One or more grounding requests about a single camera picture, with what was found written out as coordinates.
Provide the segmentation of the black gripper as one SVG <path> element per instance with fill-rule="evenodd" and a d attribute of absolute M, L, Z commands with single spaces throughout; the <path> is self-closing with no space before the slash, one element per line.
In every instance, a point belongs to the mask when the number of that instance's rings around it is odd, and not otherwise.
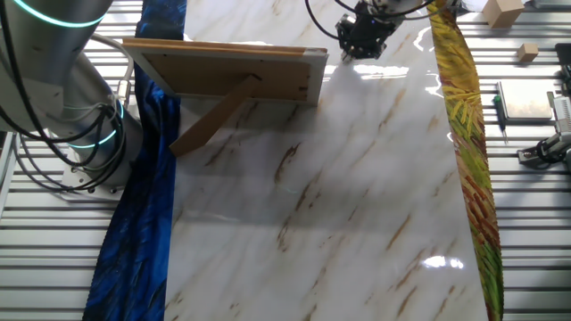
<path fill-rule="evenodd" d="M 344 14 L 335 25 L 341 57 L 377 60 L 386 49 L 385 40 L 398 28 L 398 19 L 372 2 L 358 2 L 352 11 L 353 15 Z"/>

